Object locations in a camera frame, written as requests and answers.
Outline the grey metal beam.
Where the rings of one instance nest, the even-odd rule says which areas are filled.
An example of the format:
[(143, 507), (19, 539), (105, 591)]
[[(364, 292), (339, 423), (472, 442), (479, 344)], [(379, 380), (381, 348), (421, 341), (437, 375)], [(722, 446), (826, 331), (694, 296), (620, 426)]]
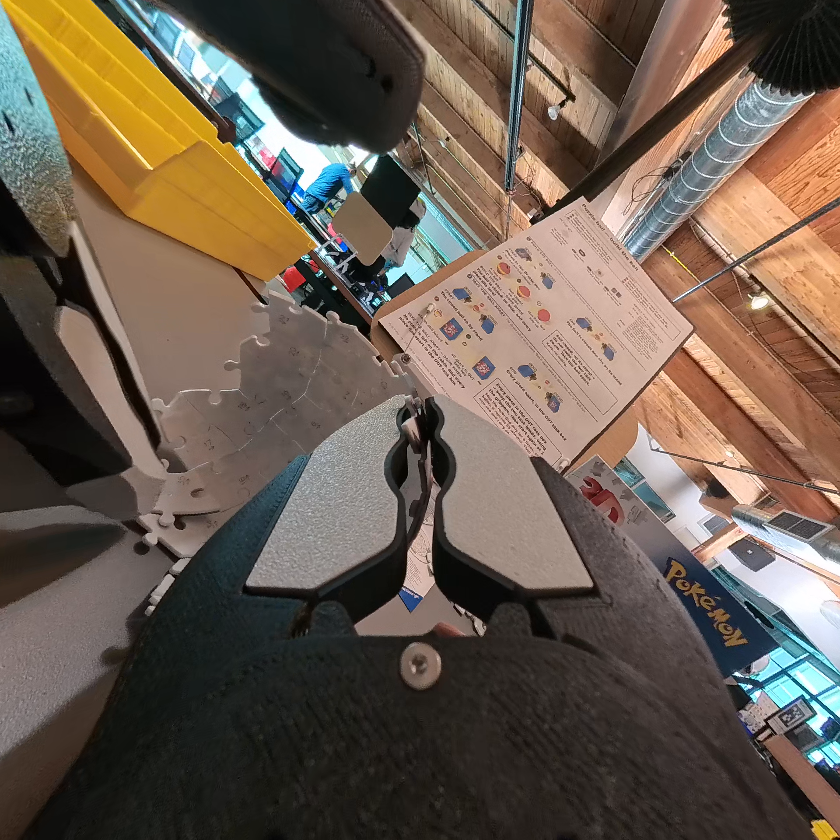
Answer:
[[(664, 2), (598, 162), (726, 51), (722, 5), (720, 1)], [(654, 182), (654, 176), (645, 174), (664, 165), (654, 161), (655, 155), (654, 151), (646, 153), (594, 200), (596, 213), (614, 233), (634, 215), (627, 206), (637, 178)]]

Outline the yellow plastic bin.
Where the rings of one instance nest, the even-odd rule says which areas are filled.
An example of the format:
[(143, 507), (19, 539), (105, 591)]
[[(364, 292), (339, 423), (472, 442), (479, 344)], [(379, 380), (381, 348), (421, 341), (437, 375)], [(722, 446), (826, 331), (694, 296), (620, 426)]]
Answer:
[(235, 148), (93, 2), (3, 6), (66, 152), (124, 215), (261, 280), (314, 250)]

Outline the thin black ceiling rod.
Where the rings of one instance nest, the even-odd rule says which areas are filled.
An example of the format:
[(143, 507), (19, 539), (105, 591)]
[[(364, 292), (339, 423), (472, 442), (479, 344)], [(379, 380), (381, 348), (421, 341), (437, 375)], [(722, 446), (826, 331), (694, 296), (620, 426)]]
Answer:
[(675, 298), (672, 299), (672, 303), (678, 303), (680, 301), (685, 300), (689, 296), (695, 294), (697, 291), (709, 286), (712, 282), (717, 280), (718, 278), (734, 272), (736, 268), (741, 268), (745, 266), (751, 260), (757, 258), (767, 250), (771, 249), (772, 247), (780, 244), (785, 239), (794, 234), (798, 233), (799, 231), (803, 230), (804, 228), (812, 225), (817, 220), (821, 219), (825, 215), (828, 215), (839, 208), (839, 197), (834, 198), (833, 200), (825, 203), (824, 205), (820, 206), (818, 209), (809, 213), (804, 218), (800, 219), (796, 223), (792, 224), (791, 226), (787, 227), (783, 231), (779, 232), (778, 234), (774, 235), (773, 237), (765, 240), (761, 243), (761, 245), (757, 246), (756, 248), (751, 249), (746, 254), (741, 255), (740, 257), (728, 262), (722, 268), (720, 268), (717, 272), (709, 276), (708, 278), (697, 282), (694, 286), (690, 287), (689, 289), (680, 292)]
[(716, 468), (725, 469), (725, 470), (728, 470), (728, 471), (734, 472), (734, 473), (737, 472), (739, 474), (743, 474), (743, 475), (746, 475), (746, 476), (751, 476), (751, 477), (754, 477), (754, 478), (767, 479), (767, 480), (775, 481), (777, 483), (781, 483), (781, 484), (785, 484), (785, 485), (789, 485), (789, 486), (793, 486), (793, 487), (799, 487), (799, 488), (802, 488), (802, 489), (805, 489), (805, 490), (816, 491), (816, 492), (822, 493), (824, 495), (839, 497), (839, 489), (817, 484), (813, 480), (810, 480), (810, 479), (801, 480), (801, 479), (788, 478), (788, 477), (784, 477), (784, 476), (777, 476), (777, 475), (765, 473), (765, 472), (762, 472), (762, 471), (759, 471), (759, 470), (756, 470), (756, 469), (753, 469), (753, 468), (750, 468), (750, 467), (728, 465), (728, 464), (724, 463), (723, 461), (712, 461), (712, 460), (708, 460), (708, 459), (705, 459), (705, 458), (698, 458), (698, 457), (690, 456), (690, 455), (677, 454), (675, 452), (662, 449), (659, 446), (650, 446), (649, 450), (654, 454), (666, 455), (666, 456), (668, 456), (672, 459), (683, 460), (685, 462), (690, 462), (690, 463), (696, 464), (696, 465), (703, 465), (703, 466), (707, 466), (707, 467), (713, 467), (714, 466)]

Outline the black track light bar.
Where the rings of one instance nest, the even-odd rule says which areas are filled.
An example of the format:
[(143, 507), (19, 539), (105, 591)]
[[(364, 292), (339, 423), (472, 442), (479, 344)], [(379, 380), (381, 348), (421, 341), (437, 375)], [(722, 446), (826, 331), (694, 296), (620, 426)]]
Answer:
[[(516, 32), (511, 30), (501, 19), (491, 11), (488, 6), (481, 1), (470, 1), (472, 6), (477, 9), (489, 22), (491, 22), (498, 31), (500, 31), (511, 42), (514, 49), (516, 49)], [(552, 71), (538, 59), (532, 51), (527, 51), (526, 71), (530, 69), (537, 69), (542, 77), (545, 78), (551, 85), (563, 94), (563, 105), (576, 102), (576, 96), (571, 88), (556, 77)]]

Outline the rectangular vent duct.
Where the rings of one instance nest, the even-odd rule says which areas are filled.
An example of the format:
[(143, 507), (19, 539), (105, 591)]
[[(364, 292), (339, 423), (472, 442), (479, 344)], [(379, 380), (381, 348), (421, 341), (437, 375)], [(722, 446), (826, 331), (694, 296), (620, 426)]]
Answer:
[(838, 527), (792, 511), (768, 513), (756, 507), (737, 505), (733, 521), (747, 534), (798, 559), (821, 563), (827, 569), (839, 566)]

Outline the silver spiral air duct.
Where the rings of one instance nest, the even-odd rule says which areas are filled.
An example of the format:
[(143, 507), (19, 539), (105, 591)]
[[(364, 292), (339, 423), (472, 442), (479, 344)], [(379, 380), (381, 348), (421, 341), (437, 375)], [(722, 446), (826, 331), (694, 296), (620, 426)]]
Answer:
[(626, 251), (643, 263), (813, 96), (751, 82), (625, 237)]

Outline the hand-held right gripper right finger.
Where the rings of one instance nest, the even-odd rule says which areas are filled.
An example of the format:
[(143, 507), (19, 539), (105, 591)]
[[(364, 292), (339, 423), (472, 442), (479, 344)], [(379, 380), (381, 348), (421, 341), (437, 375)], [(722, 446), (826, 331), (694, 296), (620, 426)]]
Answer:
[(444, 395), (426, 400), (434, 577), (488, 623), (503, 604), (589, 595), (595, 583), (526, 451)]

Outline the black slanted pole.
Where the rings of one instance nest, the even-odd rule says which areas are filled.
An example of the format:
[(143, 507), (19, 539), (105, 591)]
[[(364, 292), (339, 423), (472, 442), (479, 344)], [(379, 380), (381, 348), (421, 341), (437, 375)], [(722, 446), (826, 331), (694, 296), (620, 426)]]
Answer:
[(771, 40), (770, 29), (737, 39), (733, 46), (699, 76), (674, 96), (631, 136), (606, 156), (577, 186), (569, 190), (554, 205), (544, 209), (531, 220), (535, 225), (544, 218), (584, 198), (592, 201), (601, 195), (633, 164), (651, 151), (674, 128), (754, 59)]

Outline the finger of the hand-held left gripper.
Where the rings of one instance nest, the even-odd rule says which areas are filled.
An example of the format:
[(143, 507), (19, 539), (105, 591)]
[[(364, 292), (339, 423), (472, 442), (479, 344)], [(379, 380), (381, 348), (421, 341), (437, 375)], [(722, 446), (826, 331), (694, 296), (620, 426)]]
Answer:
[(161, 434), (139, 362), (97, 255), (80, 222), (70, 223), (66, 256), (66, 302), (96, 326), (117, 381), (147, 435)]
[(149, 393), (112, 299), (106, 296), (105, 308), (93, 312), (75, 302), (61, 302), (55, 329), (129, 461), (112, 475), (73, 479), (66, 494), (111, 519), (151, 513), (165, 483), (165, 468), (141, 419), (140, 409), (151, 407)]

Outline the teal hanging rail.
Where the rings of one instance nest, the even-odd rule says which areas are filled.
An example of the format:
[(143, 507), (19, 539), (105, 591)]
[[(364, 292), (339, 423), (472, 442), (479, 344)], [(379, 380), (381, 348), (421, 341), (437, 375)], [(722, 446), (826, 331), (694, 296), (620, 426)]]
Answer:
[(522, 122), (523, 96), (528, 71), (529, 47), (532, 30), (534, 1), (518, 1), (516, 27), (513, 31), (513, 57), (511, 64), (511, 89), (507, 123), (507, 152), (504, 189), (512, 197), (516, 188), (519, 138)]

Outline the printed tag sign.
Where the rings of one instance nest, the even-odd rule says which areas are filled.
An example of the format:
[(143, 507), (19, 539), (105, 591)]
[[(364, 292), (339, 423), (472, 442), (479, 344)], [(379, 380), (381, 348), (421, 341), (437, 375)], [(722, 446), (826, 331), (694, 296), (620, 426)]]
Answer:
[(777, 736), (785, 736), (789, 732), (804, 726), (816, 715), (816, 710), (806, 698), (799, 697), (785, 707), (771, 713), (766, 718), (766, 726)]

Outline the blue puzzle box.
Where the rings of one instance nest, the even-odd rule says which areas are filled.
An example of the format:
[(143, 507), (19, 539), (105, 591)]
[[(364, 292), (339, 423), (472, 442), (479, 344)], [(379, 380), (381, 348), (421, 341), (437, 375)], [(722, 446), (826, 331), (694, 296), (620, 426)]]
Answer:
[(564, 476), (651, 560), (687, 610), (724, 677), (743, 673), (779, 646), (605, 461), (594, 456)]

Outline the grey partial puzzle ball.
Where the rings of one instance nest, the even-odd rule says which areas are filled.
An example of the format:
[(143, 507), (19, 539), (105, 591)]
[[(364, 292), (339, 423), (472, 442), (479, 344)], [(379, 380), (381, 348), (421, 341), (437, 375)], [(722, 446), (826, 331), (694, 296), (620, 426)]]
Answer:
[(152, 591), (150, 616), (194, 554), (289, 464), (327, 437), (393, 397), (416, 393), (398, 363), (387, 363), (357, 328), (322, 316), (288, 296), (257, 306), (267, 331), (248, 337), (235, 388), (213, 400), (209, 390), (152, 402), (169, 476), (152, 512), (139, 516), (144, 540), (177, 557)]

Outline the black wall speaker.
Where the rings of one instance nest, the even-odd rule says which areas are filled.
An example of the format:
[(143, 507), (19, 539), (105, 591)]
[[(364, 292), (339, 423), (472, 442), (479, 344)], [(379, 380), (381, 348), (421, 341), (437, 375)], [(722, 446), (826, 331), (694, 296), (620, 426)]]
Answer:
[(774, 552), (750, 536), (742, 537), (732, 543), (729, 551), (742, 566), (753, 573), (761, 572), (776, 561)]

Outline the black pleated shade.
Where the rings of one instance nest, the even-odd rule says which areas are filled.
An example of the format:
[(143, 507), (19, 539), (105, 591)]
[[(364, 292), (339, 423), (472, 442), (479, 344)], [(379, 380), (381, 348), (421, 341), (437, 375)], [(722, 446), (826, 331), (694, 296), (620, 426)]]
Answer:
[(839, 87), (838, 1), (725, 1), (737, 43), (765, 37), (749, 68), (772, 89), (806, 95)]

